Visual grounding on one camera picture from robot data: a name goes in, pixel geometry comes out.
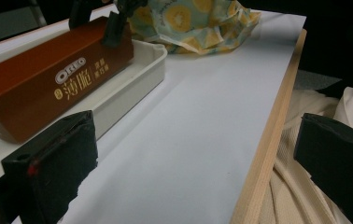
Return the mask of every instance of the beige fabric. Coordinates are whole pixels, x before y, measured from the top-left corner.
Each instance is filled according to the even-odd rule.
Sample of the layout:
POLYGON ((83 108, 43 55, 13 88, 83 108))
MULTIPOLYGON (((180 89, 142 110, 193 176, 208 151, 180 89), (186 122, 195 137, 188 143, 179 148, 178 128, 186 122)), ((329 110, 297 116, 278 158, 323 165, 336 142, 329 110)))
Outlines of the beige fabric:
POLYGON ((348 223, 293 159, 302 115, 313 113, 332 118, 338 102, 316 91, 293 91, 260 223, 348 223))

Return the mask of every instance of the black object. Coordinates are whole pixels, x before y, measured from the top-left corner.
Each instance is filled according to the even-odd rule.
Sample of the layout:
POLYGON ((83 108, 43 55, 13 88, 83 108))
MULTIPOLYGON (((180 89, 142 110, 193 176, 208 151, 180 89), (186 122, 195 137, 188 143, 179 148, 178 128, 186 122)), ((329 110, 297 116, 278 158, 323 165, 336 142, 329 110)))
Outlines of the black object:
MULTIPOLYGON (((137 8, 144 7, 147 4, 148 0, 117 1, 116 7, 118 8, 119 14, 110 11, 104 38, 101 43, 111 48, 117 47, 120 44, 127 18, 132 17, 137 8)), ((92 9, 93 5, 91 0, 75 0, 69 19, 69 28, 74 29, 89 22, 92 9)))
POLYGON ((2 159, 0 224, 55 224, 97 166, 92 112, 58 120, 2 159))
POLYGON ((353 223, 353 129, 334 119, 304 114, 294 159, 353 223))

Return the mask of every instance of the white table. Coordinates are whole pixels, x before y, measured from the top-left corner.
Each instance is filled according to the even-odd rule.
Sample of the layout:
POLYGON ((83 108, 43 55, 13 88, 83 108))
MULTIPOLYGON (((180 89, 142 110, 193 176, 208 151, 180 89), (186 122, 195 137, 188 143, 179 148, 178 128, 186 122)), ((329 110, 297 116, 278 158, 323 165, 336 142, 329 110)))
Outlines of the white table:
POLYGON ((99 165, 62 223, 256 223, 304 20, 262 12, 233 52, 168 55, 164 81, 98 140, 99 165))

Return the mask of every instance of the orange-brown box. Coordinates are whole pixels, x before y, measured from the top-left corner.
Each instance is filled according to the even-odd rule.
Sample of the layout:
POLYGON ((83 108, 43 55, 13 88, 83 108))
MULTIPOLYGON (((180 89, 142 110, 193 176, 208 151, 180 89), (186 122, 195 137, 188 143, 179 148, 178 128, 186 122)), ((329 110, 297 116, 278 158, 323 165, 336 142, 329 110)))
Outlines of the orange-brown box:
POLYGON ((23 143, 134 57, 126 29, 116 48, 101 44, 101 17, 0 63, 0 138, 23 143))

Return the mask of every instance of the white tray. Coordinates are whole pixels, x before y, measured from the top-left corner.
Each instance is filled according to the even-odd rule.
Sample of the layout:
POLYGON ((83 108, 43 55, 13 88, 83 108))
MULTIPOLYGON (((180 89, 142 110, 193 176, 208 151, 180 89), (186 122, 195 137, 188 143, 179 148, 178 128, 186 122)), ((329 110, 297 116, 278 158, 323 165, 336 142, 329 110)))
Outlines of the white tray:
MULTIPOLYGON (((63 31, 57 32, 18 46, 15 49, 4 51, 0 54, 0 62, 62 33, 63 31)), ((135 40, 133 40, 133 44, 133 62, 77 105, 62 114, 59 119, 79 111, 92 110, 95 135, 98 139, 163 81, 164 59, 167 55, 164 46, 135 40)), ((0 139, 0 160, 20 146, 0 139)), ((3 173, 0 163, 0 176, 3 173)))

